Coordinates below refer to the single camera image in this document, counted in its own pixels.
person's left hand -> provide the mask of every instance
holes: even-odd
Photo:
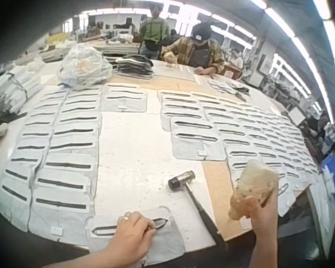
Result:
[[[110,267],[127,267],[147,254],[156,233],[155,224],[139,212],[127,212],[120,217],[117,232],[106,247]]]

mallet head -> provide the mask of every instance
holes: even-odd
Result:
[[[195,178],[195,173],[190,170],[176,177],[173,177],[171,180],[168,181],[168,185],[171,190],[178,190],[185,183],[190,183]]]

workbench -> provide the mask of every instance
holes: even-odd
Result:
[[[39,72],[46,85],[56,86],[56,71],[60,63],[46,64]],[[213,79],[228,83],[239,83],[220,75]],[[241,100],[212,89],[209,76],[199,76],[196,82],[154,76],[151,80],[128,78],[113,74],[106,82],[138,84],[148,89],[149,98],[157,98],[160,89],[182,92],[200,92]],[[250,95],[243,95],[247,103],[266,111],[280,113],[269,97],[257,89],[248,87]],[[30,111],[43,92],[30,99],[22,112]],[[178,160],[171,152],[170,133],[161,128],[159,107],[148,107],[146,113],[129,118],[129,113],[102,113],[102,130],[99,137],[98,186],[95,197],[95,213],[121,213],[145,210],[157,205],[171,209],[185,242],[186,252],[214,245],[214,241],[203,226],[196,208],[183,191],[170,192],[167,182],[173,176],[194,170],[197,178],[191,184],[196,198],[215,221],[223,238],[228,241],[250,228],[242,228],[239,221],[228,216],[229,199],[233,186],[225,161]],[[0,141],[0,179],[6,161],[16,144],[16,135],[25,118],[9,124],[8,132]]]

person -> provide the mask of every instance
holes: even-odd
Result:
[[[161,53],[161,41],[169,34],[169,25],[160,18],[161,4],[150,6],[151,18],[145,19],[140,25],[139,34],[143,39],[140,54],[150,60],[157,60]]]
[[[100,29],[95,25],[95,22],[91,22],[87,28],[87,33],[85,35],[86,40],[98,39],[101,36]]]
[[[178,35],[178,32],[175,29],[171,29],[170,35],[165,37],[162,41],[162,46],[170,46],[174,42],[176,42],[180,36]]]
[[[164,60],[171,64],[177,62],[195,67],[195,73],[199,75],[222,72],[224,56],[219,43],[211,35],[209,23],[197,24],[191,37],[182,37],[163,50]]]
[[[251,218],[256,245],[250,268],[277,268],[277,198],[276,187],[262,208],[256,197],[247,197],[248,217]],[[143,262],[156,233],[152,220],[139,212],[127,212],[119,218],[117,232],[108,246],[96,253],[75,260],[45,266],[45,268],[122,268]]]
[[[232,49],[232,57],[231,60],[228,61],[228,64],[242,70],[243,59],[241,58],[240,51],[238,49]]]

man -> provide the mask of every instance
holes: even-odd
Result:
[[[250,268],[277,268],[278,187],[262,208],[256,197],[245,199],[256,245]],[[137,264],[147,254],[156,234],[152,220],[139,212],[127,212],[117,223],[117,232],[102,251],[81,258],[45,266],[46,268],[122,268]]]
[[[176,42],[179,38],[180,38],[180,36],[178,35],[177,31],[175,29],[171,29],[170,35],[165,37],[161,44],[163,46],[170,46],[174,42]]]
[[[238,49],[232,49],[232,57],[231,60],[228,60],[228,64],[242,70],[243,60],[240,56],[240,51]]]
[[[161,52],[161,41],[169,34],[168,23],[160,18],[162,11],[161,4],[153,4],[150,6],[151,18],[147,18],[142,22],[139,34],[144,40],[140,47],[140,54],[148,59],[157,60]]]
[[[95,25],[95,22],[91,22],[90,26],[87,28],[87,33],[85,35],[86,40],[99,39],[101,37],[100,29]]]
[[[195,73],[210,75],[220,73],[224,68],[224,56],[219,43],[211,39],[210,24],[197,24],[191,37],[182,37],[171,46],[166,47],[162,54],[167,63],[177,63],[195,67]]]

